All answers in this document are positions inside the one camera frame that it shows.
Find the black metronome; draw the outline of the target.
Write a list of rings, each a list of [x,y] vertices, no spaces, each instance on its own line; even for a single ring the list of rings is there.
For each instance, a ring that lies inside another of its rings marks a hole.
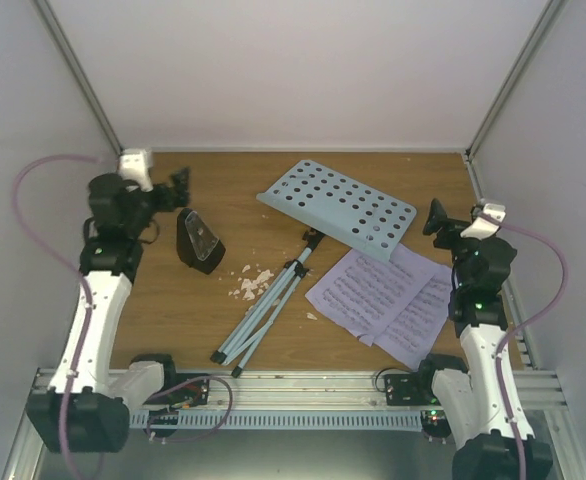
[[[221,263],[226,248],[197,211],[184,208],[177,216],[176,252],[189,268],[209,275]]]

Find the clear plastic metronome cover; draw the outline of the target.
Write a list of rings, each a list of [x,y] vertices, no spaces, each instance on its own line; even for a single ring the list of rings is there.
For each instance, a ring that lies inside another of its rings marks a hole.
[[[198,260],[206,260],[219,243],[218,237],[205,224],[196,211],[191,211],[184,220],[184,226]]]

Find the sheet music pages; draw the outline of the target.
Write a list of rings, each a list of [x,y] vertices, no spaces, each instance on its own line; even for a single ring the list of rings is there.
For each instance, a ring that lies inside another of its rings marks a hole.
[[[370,346],[439,269],[439,264],[402,244],[387,262],[350,250],[306,293],[306,299]]]

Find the sheet music page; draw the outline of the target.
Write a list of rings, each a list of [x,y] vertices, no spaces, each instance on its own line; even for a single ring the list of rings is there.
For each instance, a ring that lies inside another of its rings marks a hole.
[[[451,291],[451,269],[440,266],[374,344],[410,370],[416,370],[447,321]]]

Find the light blue music stand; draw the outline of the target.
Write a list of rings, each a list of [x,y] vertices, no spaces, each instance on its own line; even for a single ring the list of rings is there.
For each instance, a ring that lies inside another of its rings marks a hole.
[[[215,364],[227,365],[243,354],[232,372],[235,378],[306,276],[305,262],[324,238],[387,264],[417,215],[414,206],[312,160],[298,162],[256,199],[308,230],[302,252],[285,263],[254,308],[210,357]]]

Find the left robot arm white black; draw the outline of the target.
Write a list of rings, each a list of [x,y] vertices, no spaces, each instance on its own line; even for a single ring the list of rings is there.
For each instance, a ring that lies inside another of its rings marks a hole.
[[[146,167],[122,168],[88,184],[77,309],[62,359],[43,393],[29,395],[26,413],[53,453],[115,453],[128,438],[130,415],[150,397],[176,398],[178,378],[165,354],[143,356],[117,380],[109,365],[115,334],[143,254],[142,233],[159,212],[188,205],[188,169],[153,184]]]

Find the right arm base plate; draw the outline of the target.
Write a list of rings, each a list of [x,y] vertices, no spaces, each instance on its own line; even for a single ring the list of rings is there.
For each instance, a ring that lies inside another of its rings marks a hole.
[[[384,369],[374,379],[374,388],[384,394],[388,406],[435,407],[440,406],[431,387],[432,376]]]

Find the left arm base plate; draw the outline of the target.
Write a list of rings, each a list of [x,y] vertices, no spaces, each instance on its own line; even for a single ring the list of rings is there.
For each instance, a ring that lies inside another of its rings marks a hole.
[[[173,409],[189,409],[208,403],[209,381],[193,381],[189,385],[170,393],[166,399]]]

